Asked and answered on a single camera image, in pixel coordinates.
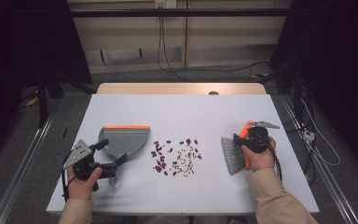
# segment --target table surface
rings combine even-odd
[[[259,83],[104,83],[97,94],[266,94]]]
[[[205,94],[208,90],[222,90],[205,86],[211,85],[204,85]],[[98,93],[91,98],[74,144],[79,139],[89,145],[95,144],[99,131],[106,124],[147,124],[151,131],[144,147],[123,164],[114,187],[109,185],[107,179],[98,181],[100,189],[92,196],[94,212],[184,216],[243,215],[255,212],[255,202],[246,182],[246,176],[251,171],[229,174],[221,137],[232,137],[249,119],[265,120],[282,127],[269,95]],[[278,142],[276,150],[281,161],[285,189],[310,212],[319,212],[284,129],[268,131]],[[180,142],[187,138],[191,138],[191,144],[181,145]],[[168,175],[153,169],[156,160],[152,158],[151,151],[156,149],[155,141],[164,143],[161,152],[169,164],[166,169]],[[172,162],[178,161],[180,153],[187,153],[191,147],[196,147],[201,154],[201,159],[192,161],[194,173],[173,175]],[[98,151],[95,160],[107,163],[112,158]],[[62,186],[59,183],[47,211],[60,213],[63,206]]]

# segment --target orange brush handle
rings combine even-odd
[[[245,138],[248,135],[249,129],[251,129],[253,126],[251,125],[252,121],[249,120],[245,126],[243,126],[242,131],[240,133],[240,137],[241,138]],[[249,159],[249,157],[247,157],[246,155],[244,155],[245,157],[245,169],[249,170],[251,168],[251,159]]]

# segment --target beige sleeve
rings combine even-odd
[[[60,216],[60,224],[89,224],[94,203],[88,200],[68,199]]]
[[[302,203],[284,191],[275,170],[263,169],[248,176],[257,202],[256,218],[263,223],[317,223]]]

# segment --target wire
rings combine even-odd
[[[69,199],[69,190],[68,190],[68,185],[69,183],[73,180],[71,179],[69,181],[68,184],[65,183],[65,169],[63,169],[63,166],[65,165],[66,160],[68,160],[69,156],[71,155],[72,151],[69,151],[68,154],[65,156],[65,158],[63,159],[62,162],[62,168],[61,168],[61,180],[62,180],[62,190],[63,190],[63,195],[62,197],[65,199],[65,201],[67,201]]]
[[[271,152],[272,154],[272,157],[274,158],[275,160],[275,165],[277,167],[277,172],[278,172],[278,177],[280,178],[281,182],[282,182],[282,168],[281,168],[281,163],[279,162],[278,160],[278,157],[277,157],[277,154],[275,153],[275,150],[274,148],[272,147],[272,145],[267,142],[262,136],[260,136],[260,134],[258,133],[255,133],[255,135],[257,136],[258,140],[263,142],[264,145],[267,146],[267,148],[269,149],[269,151]]]
[[[159,17],[159,41],[158,41],[158,66],[159,68],[161,68],[161,70],[166,71],[162,68],[161,63],[159,61],[159,50],[161,49],[161,38],[162,38],[162,43],[163,43],[163,48],[164,48],[164,55],[165,55],[165,60],[167,61],[167,65],[170,68],[169,72],[172,72],[176,77],[179,77],[178,75],[175,74],[175,72],[172,70],[171,66],[170,66],[170,62],[168,61],[168,57],[167,57],[167,50],[165,49],[165,34],[164,34],[164,20],[162,19],[162,17]],[[184,80],[184,81],[189,81],[189,82],[194,82],[190,79],[184,78],[184,77],[179,77],[180,79]]]
[[[316,126],[315,124],[315,121],[313,120],[312,116],[311,116],[311,113],[310,113],[310,110],[308,109],[307,107],[307,104],[305,103],[304,99],[301,98],[301,101],[303,102],[304,106],[306,107],[307,109],[307,112],[308,114],[310,115],[310,120],[312,121],[313,123],[313,127],[315,128],[315,130],[321,135],[321,137],[324,139],[324,141],[333,149],[334,153],[336,154],[337,156],[337,159],[338,159],[338,162],[337,163],[332,163],[332,162],[329,162],[329,161],[326,161],[321,154],[319,154],[317,151],[315,151],[315,149],[313,149],[313,147],[311,148],[311,150],[315,153],[315,155],[321,159],[324,163],[326,164],[329,164],[329,165],[332,165],[332,166],[338,166],[341,164],[341,158],[339,157],[337,151],[334,149],[334,147],[327,141],[327,139],[324,137],[324,135],[321,133],[321,131],[319,131],[318,127]]]
[[[234,69],[226,69],[226,70],[219,70],[219,69],[206,69],[206,68],[185,68],[185,69],[177,69],[177,70],[173,70],[170,66],[170,62],[168,61],[168,57],[167,57],[167,50],[166,50],[166,46],[165,46],[165,33],[164,33],[164,20],[162,17],[159,17],[159,41],[158,41],[158,66],[159,68],[164,71],[164,72],[170,72],[173,73],[176,77],[179,77],[176,73],[177,72],[186,72],[186,71],[204,71],[204,72],[236,72],[236,71],[240,71],[240,70],[245,70],[245,69],[250,69],[250,76],[248,77],[248,79],[245,82],[248,82],[251,78],[252,78],[252,67],[256,66],[258,64],[261,63],[269,63],[267,61],[262,61],[262,62],[256,62],[256,63],[252,63],[251,65],[247,65],[241,68],[234,68]],[[164,55],[165,55],[165,60],[167,62],[167,65],[169,67],[169,70],[164,69],[161,66],[161,62],[159,59],[159,54],[160,54],[160,49],[161,49],[161,39],[162,39],[162,45],[164,48]],[[192,80],[189,80],[187,78],[184,77],[179,77],[185,81],[189,81],[189,82],[194,82]]]
[[[67,184],[68,187],[69,187],[69,184],[70,184],[72,181],[74,181],[75,178],[77,178],[77,175],[75,175],[74,177],[72,177],[71,180],[68,181],[68,184]]]
[[[274,1],[274,9],[277,7],[277,0]],[[279,37],[279,32],[278,32],[278,27],[277,27],[277,22],[276,22],[276,17],[274,16],[274,26],[275,26],[275,32],[277,33],[277,37]]]

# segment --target person's left hand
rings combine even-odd
[[[97,182],[102,172],[103,169],[101,167],[97,167],[92,172],[89,179],[87,181],[83,181],[75,177],[76,174],[73,166],[68,167],[68,180],[72,180],[75,177],[75,179],[72,180],[71,183],[68,185],[69,198],[91,200],[92,187],[94,186],[95,182]]]

